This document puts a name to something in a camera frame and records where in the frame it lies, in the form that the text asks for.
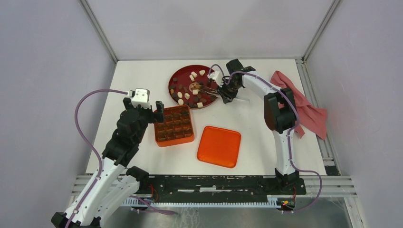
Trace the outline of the orange chocolate box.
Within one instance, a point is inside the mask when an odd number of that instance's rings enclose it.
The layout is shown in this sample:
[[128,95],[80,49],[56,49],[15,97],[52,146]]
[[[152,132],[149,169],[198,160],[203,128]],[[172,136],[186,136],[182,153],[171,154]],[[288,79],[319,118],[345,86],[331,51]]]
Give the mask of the orange chocolate box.
[[[182,115],[181,110],[188,110]],[[187,105],[164,109],[165,120],[154,126],[155,142],[159,147],[191,143],[195,139],[190,108]]]

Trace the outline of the metal tongs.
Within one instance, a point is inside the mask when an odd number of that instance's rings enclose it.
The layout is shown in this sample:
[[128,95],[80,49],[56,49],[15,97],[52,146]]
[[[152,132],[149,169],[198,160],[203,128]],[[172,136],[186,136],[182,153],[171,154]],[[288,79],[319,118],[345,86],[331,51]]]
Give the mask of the metal tongs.
[[[201,84],[196,84],[195,88],[198,89],[200,91],[200,93],[203,92],[203,93],[208,94],[211,97],[221,98],[223,101],[225,99],[224,97],[222,97],[219,94],[218,90],[216,90],[216,89],[213,89],[213,88],[207,87],[205,85],[201,85]],[[241,102],[247,102],[247,103],[250,102],[250,100],[248,98],[241,97],[241,96],[236,96],[233,99],[227,99],[227,100],[229,102],[232,102],[232,101],[241,101]]]

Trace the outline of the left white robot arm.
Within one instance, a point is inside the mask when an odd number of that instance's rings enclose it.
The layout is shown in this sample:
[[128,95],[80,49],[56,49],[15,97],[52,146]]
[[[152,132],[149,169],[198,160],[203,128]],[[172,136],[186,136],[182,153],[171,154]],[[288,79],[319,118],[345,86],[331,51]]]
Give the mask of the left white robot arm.
[[133,166],[122,183],[110,190],[117,177],[127,168],[139,150],[149,124],[164,121],[164,104],[156,101],[156,111],[142,98],[124,98],[125,110],[116,123],[117,128],[106,144],[96,173],[64,212],[51,219],[57,228],[100,228],[120,205],[134,193],[149,189],[148,172]]

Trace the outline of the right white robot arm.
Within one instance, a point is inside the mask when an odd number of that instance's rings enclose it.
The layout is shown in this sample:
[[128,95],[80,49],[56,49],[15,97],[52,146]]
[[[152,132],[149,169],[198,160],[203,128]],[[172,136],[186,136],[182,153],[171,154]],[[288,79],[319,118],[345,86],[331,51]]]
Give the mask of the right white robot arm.
[[238,59],[229,61],[226,68],[229,75],[215,79],[218,93],[225,104],[232,102],[241,88],[251,90],[264,102],[264,121],[273,132],[276,147],[274,186],[277,192],[286,194],[299,179],[293,144],[299,116],[293,91],[268,82],[257,74],[255,68],[243,66]]

